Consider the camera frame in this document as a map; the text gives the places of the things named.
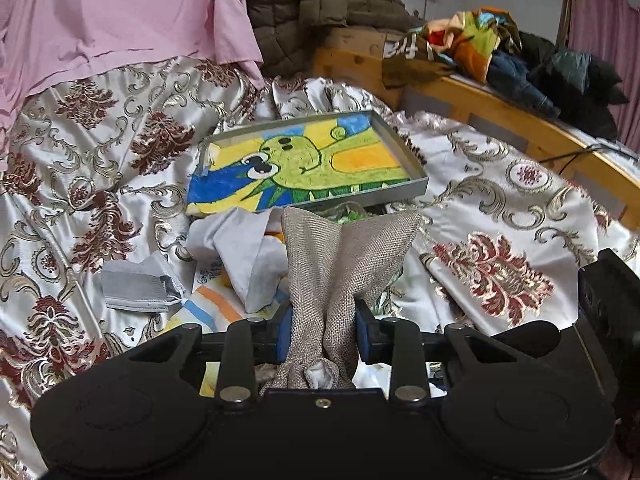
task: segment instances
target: cartoon dinosaur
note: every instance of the cartoon dinosaur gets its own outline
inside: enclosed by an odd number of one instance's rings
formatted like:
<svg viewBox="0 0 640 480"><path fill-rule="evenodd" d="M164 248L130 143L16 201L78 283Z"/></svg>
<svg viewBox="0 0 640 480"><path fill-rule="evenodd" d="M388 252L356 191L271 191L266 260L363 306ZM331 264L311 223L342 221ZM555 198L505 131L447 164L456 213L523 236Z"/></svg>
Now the cartoon dinosaur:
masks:
<svg viewBox="0 0 640 480"><path fill-rule="evenodd" d="M337 170L334 167L335 155L370 146L380 140L371 128L347 136L344 127L336 126L331 130L331 136L336 142L320 150L303 136L277 136L266 140L260 151L268 155L269 163L279 168L271 179L284 188L323 190L407 178L406 172L397 165L373 170Z"/></svg>

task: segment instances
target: brown quilted jacket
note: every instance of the brown quilted jacket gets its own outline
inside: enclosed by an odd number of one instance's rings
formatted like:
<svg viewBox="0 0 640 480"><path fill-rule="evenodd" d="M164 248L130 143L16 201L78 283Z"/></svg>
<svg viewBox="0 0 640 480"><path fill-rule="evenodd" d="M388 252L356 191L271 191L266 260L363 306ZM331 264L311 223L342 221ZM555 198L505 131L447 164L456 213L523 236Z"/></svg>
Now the brown quilted jacket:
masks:
<svg viewBox="0 0 640 480"><path fill-rule="evenodd" d="M332 27L405 32L413 20L400 0L246 0L265 76L306 72Z"/></svg>

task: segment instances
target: screw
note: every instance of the screw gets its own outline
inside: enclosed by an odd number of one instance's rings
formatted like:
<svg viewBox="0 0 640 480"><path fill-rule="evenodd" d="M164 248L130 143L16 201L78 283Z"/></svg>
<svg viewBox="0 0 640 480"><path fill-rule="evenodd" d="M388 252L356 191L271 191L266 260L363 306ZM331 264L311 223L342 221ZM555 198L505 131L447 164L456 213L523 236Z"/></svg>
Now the screw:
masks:
<svg viewBox="0 0 640 480"><path fill-rule="evenodd" d="M316 406L318 408L328 408L331 405L329 399L316 399Z"/></svg>
<svg viewBox="0 0 640 480"><path fill-rule="evenodd" d="M244 386L227 386L220 390L220 399L226 402L243 402L251 397L251 392Z"/></svg>
<svg viewBox="0 0 640 480"><path fill-rule="evenodd" d="M418 402L423 400L427 396L427 392L420 386L414 386L409 384L407 386L400 386L396 388L394 395L404 402Z"/></svg>

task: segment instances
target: dinosaur painting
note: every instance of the dinosaur painting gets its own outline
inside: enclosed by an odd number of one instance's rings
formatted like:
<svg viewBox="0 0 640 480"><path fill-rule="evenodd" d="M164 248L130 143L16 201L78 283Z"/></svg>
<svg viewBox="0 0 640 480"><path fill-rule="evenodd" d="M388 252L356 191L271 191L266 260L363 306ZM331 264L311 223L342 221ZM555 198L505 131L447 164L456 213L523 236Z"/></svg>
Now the dinosaur painting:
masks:
<svg viewBox="0 0 640 480"><path fill-rule="evenodd" d="M192 214L234 205L261 210L408 180L365 114L279 128L232 146L212 145L209 153L209 173L191 179Z"/></svg>

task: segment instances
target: pink curtain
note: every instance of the pink curtain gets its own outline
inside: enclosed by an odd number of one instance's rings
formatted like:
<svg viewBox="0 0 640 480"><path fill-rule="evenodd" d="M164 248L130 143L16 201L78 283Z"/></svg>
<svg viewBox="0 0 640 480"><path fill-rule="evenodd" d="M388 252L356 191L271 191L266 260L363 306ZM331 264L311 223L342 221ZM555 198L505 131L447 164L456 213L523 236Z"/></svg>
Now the pink curtain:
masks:
<svg viewBox="0 0 640 480"><path fill-rule="evenodd" d="M628 0L572 0L569 48L616 67L628 105L611 106L620 141L640 152L640 12Z"/></svg>

